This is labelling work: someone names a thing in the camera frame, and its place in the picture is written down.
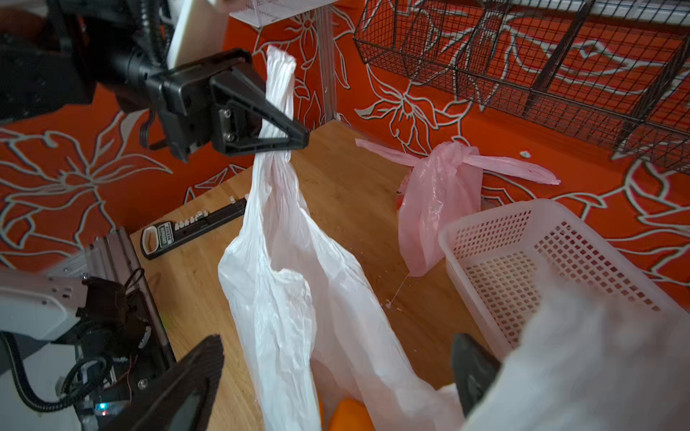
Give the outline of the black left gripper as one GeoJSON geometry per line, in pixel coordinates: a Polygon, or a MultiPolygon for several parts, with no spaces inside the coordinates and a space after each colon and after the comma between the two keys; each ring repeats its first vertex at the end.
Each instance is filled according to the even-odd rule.
{"type": "Polygon", "coordinates": [[[301,150],[309,132],[266,99],[248,51],[224,51],[145,80],[172,156],[187,162],[210,143],[223,156],[301,150]]]}

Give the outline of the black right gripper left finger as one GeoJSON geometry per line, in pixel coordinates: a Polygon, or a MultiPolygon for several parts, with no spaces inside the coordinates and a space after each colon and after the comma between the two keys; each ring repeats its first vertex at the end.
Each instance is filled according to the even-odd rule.
{"type": "Polygon", "coordinates": [[[221,337],[209,335],[103,428],[205,431],[224,362],[221,337]]]}

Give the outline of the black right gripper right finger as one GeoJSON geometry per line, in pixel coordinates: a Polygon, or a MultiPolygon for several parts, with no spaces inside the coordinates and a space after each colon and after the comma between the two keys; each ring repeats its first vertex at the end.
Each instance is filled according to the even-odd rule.
{"type": "Polygon", "coordinates": [[[489,391],[501,362],[470,334],[456,334],[451,348],[451,368],[466,418],[489,391]]]}

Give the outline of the white plastic bag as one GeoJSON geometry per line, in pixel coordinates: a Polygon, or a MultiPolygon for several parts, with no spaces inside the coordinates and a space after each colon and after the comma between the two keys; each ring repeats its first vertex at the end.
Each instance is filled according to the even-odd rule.
{"type": "Polygon", "coordinates": [[[413,372],[356,258],[314,222],[287,151],[258,154],[219,263],[265,426],[318,430],[314,366],[382,430],[686,430],[689,318],[605,300],[541,262],[546,296],[469,414],[413,372]]]}

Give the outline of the plain pink plastic bag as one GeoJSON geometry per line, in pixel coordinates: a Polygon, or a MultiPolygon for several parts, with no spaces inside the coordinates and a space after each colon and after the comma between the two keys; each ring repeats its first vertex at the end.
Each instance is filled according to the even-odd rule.
{"type": "Polygon", "coordinates": [[[483,156],[458,142],[437,145],[420,158],[358,138],[357,147],[410,168],[401,183],[398,242],[409,275],[421,277],[444,257],[440,231],[449,223],[481,210],[483,174],[495,172],[546,185],[561,181],[546,168],[510,157],[483,156]]]}

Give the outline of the white perforated plastic basket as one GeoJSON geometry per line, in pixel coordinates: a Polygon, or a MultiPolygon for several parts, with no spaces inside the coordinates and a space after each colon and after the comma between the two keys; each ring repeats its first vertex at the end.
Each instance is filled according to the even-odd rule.
{"type": "Polygon", "coordinates": [[[461,217],[438,241],[447,274],[499,359],[519,344],[539,307],[535,273],[542,267],[655,312],[687,315],[571,210],[548,199],[461,217]]]}

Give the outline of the orange fruit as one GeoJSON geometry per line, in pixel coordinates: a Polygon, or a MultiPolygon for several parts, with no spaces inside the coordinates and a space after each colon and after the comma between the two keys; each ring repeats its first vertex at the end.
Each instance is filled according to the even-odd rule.
{"type": "Polygon", "coordinates": [[[340,402],[328,427],[329,431],[375,431],[376,428],[367,408],[357,400],[345,399],[340,402]]]}

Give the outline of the black plastic bag dispenser strip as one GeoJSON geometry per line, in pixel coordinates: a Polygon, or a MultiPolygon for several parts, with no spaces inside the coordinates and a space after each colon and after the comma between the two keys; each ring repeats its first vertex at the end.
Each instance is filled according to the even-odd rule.
{"type": "Polygon", "coordinates": [[[140,250],[147,260],[154,260],[177,247],[210,233],[244,215],[246,198],[230,198],[227,206],[216,211],[199,211],[182,221],[163,221],[144,229],[140,238],[140,250]]]}

